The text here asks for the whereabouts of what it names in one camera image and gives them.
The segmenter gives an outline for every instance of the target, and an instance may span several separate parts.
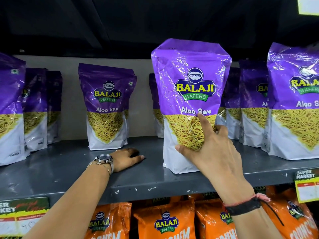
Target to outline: person's left hand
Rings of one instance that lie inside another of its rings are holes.
[[[130,156],[134,153],[138,153],[138,150],[135,148],[119,149],[111,153],[110,155],[114,159],[114,173],[127,169],[128,167],[131,167],[144,159],[143,155],[138,155],[130,158]]]

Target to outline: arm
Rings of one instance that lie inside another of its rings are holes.
[[[144,159],[144,156],[130,158],[136,152],[136,149],[130,148],[111,153],[114,158],[114,172]],[[23,239],[83,238],[108,180],[107,168],[90,165]]]
[[[243,175],[241,156],[228,139],[227,128],[217,126],[215,133],[205,116],[199,113],[198,118],[205,136],[202,148],[191,151],[183,145],[177,145],[176,150],[209,179],[225,204],[246,201],[254,194],[254,189]],[[232,218],[239,239],[282,239],[262,207]]]

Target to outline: silver wristwatch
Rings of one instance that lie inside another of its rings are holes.
[[[95,159],[91,162],[95,162],[97,161],[98,163],[104,164],[104,163],[109,163],[111,165],[111,174],[114,171],[114,165],[113,165],[113,158],[110,154],[101,154],[97,157],[95,157]]]

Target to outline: supermarket shelf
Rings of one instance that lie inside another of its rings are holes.
[[[151,199],[213,191],[200,173],[173,174],[163,168],[163,139],[129,138],[146,159],[113,174],[100,203]],[[287,161],[234,141],[241,153],[246,179],[253,186],[293,182],[299,169],[317,167],[319,159]],[[90,151],[87,140],[62,141],[35,152],[27,160],[0,168],[0,200],[48,196],[53,205],[101,151]]]

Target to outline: person's right hand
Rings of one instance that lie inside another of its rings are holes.
[[[209,179],[225,204],[249,199],[254,189],[244,178],[241,156],[228,138],[227,128],[217,125],[215,133],[202,113],[198,113],[198,118],[205,137],[203,146],[197,151],[183,145],[176,145],[175,149]]]

